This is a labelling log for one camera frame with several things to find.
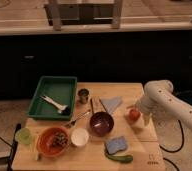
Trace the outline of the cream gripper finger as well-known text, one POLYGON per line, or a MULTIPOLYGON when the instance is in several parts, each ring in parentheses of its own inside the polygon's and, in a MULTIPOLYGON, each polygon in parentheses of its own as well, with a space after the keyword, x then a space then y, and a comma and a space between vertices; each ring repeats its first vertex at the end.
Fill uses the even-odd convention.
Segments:
POLYGON ((151 113, 149 115, 143 114, 144 126, 147 126, 150 123, 151 117, 152 117, 151 113))

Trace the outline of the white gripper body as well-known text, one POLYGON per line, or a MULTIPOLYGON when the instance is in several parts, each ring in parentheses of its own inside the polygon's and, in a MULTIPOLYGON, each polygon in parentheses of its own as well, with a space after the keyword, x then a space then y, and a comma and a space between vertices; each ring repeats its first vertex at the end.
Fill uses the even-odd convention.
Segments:
POLYGON ((129 108, 137 108, 141 113, 149 115, 155 105, 155 101, 147 95, 143 95, 134 104, 129 105, 129 108))

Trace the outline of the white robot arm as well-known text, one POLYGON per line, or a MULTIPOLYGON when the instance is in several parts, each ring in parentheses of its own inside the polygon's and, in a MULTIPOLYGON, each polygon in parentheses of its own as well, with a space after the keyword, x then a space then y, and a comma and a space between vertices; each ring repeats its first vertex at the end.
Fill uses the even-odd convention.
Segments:
POLYGON ((144 85, 143 90, 144 94, 130 105, 130 108, 137 109, 143 114, 145 125, 151 118, 151 110, 159 104, 192 131, 192 106, 172 94, 174 86, 171 81, 149 81, 144 85))

